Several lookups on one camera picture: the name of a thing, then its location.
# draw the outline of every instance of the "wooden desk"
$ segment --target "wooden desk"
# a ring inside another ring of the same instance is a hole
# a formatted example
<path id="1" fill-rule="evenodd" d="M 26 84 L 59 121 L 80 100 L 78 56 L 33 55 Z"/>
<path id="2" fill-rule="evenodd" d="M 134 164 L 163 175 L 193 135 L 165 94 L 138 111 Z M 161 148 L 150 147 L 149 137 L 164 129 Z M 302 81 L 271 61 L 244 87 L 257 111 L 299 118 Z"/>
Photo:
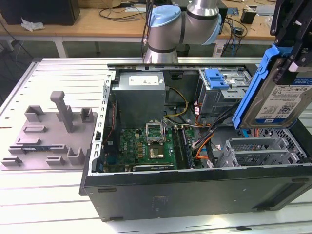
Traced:
<path id="1" fill-rule="evenodd" d="M 268 5 L 272 4 L 272 2 L 268 2 L 267 0 L 258 1 Z M 247 4 L 257 4 L 254 3 L 253 0 L 247 0 L 246 2 Z M 243 9 L 246 6 L 246 2 L 224 1 L 228 7 L 238 7 L 238 9 Z M 112 12 L 110 17 L 117 18 L 132 14 L 134 13 Z M 20 25 L 7 25 L 4 19 L 1 19 L 1 21 L 17 40 L 53 41 L 56 44 L 60 58 L 66 58 L 68 56 L 66 49 L 63 46 L 64 41 L 95 41 L 97 42 L 97 51 L 100 50 L 98 42 L 102 41 L 140 42 L 145 20 L 142 16 L 135 17 L 139 20 L 117 22 L 100 17 L 97 9 L 80 9 L 80 16 L 73 26 L 45 25 L 45 29 L 34 32 L 27 31 Z M 240 16 L 232 16 L 232 18 L 239 20 Z M 241 43 L 271 44 L 274 37 L 269 34 L 270 29 L 266 25 L 265 19 L 266 17 L 256 16 L 252 25 L 246 25 L 248 28 L 248 34 Z M 220 56 L 220 50 L 222 51 L 230 34 L 229 26 L 225 25 L 222 34 L 218 36 L 218 40 L 215 42 L 214 57 Z M 11 39 L 12 38 L 5 32 L 5 30 L 0 27 L 0 40 L 8 41 Z M 13 49 L 12 46 L 10 47 L 10 43 L 7 43 L 7 45 L 9 49 Z"/>

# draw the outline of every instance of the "table leg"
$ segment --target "table leg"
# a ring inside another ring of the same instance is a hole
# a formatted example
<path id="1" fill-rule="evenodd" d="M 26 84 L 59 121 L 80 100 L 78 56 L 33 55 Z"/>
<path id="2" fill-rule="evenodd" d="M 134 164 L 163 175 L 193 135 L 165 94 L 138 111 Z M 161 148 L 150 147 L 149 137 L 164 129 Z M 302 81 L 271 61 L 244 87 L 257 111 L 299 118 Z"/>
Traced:
<path id="1" fill-rule="evenodd" d="M 61 39 L 54 40 L 55 46 L 58 50 L 58 55 L 60 58 L 68 58 L 67 50 L 63 45 L 63 41 Z"/>
<path id="2" fill-rule="evenodd" d="M 98 42 L 98 41 L 94 42 L 94 45 L 96 46 L 96 52 L 97 52 L 97 54 L 101 53 L 101 47 L 100 47 L 100 45 L 99 45 L 99 42 Z"/>
<path id="3" fill-rule="evenodd" d="M 10 40 L 2 40 L 1 44 L 4 46 L 5 49 L 7 49 L 8 51 L 14 51 L 14 48 L 11 44 Z"/>
<path id="4" fill-rule="evenodd" d="M 213 57 L 221 57 L 222 51 L 223 51 L 224 43 L 223 42 L 217 42 L 214 46 L 214 53 Z"/>

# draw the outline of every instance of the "ram slot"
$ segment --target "ram slot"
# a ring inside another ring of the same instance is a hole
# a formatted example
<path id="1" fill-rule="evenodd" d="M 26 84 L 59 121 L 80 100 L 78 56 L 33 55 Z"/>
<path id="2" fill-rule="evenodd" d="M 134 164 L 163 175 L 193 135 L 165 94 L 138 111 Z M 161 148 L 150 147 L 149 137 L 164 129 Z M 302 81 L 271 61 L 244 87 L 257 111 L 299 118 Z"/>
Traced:
<path id="1" fill-rule="evenodd" d="M 187 162 L 187 168 L 189 169 L 193 167 L 193 159 L 184 128 L 179 129 L 179 136 L 181 139 L 181 145 L 183 146 L 183 158 Z"/>
<path id="2" fill-rule="evenodd" d="M 188 169 L 187 155 L 183 144 L 183 134 L 180 129 L 172 128 L 172 138 L 175 151 L 175 160 L 178 169 Z"/>

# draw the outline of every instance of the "hard disk drive label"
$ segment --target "hard disk drive label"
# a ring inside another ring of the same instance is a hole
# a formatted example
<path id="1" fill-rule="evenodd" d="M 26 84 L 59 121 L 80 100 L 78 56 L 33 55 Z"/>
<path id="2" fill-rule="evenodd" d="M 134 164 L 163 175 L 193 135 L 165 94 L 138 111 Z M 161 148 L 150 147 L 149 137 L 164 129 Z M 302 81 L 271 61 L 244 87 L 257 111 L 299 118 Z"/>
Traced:
<path id="1" fill-rule="evenodd" d="M 278 85 L 259 111 L 256 119 L 265 119 L 265 123 L 287 118 L 301 101 L 300 95 L 312 86 Z"/>

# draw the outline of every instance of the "gray power supply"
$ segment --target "gray power supply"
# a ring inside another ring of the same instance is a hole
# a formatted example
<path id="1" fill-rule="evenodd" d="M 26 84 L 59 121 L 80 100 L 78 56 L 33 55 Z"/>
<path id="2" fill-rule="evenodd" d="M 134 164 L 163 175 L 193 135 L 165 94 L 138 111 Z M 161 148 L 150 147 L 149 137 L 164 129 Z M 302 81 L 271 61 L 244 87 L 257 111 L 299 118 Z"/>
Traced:
<path id="1" fill-rule="evenodd" d="M 122 128 L 142 128 L 155 119 L 161 122 L 166 94 L 162 72 L 122 73 L 112 94 L 121 110 Z"/>

